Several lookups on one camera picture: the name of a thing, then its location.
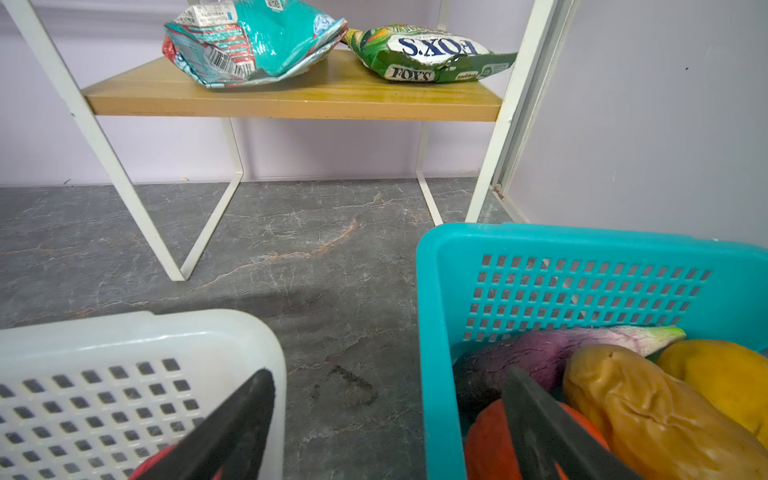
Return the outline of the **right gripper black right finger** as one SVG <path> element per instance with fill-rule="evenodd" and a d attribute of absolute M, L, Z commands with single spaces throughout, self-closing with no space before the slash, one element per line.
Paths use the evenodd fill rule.
<path fill-rule="evenodd" d="M 502 401 L 524 479 L 637 479 L 524 370 L 514 367 Z"/>

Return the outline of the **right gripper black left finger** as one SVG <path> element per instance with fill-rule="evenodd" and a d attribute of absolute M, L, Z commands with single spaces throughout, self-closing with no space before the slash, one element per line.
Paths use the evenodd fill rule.
<path fill-rule="evenodd" d="M 177 444 L 226 456 L 220 479 L 256 479 L 264 461 L 275 400 L 273 375 L 261 369 Z"/>

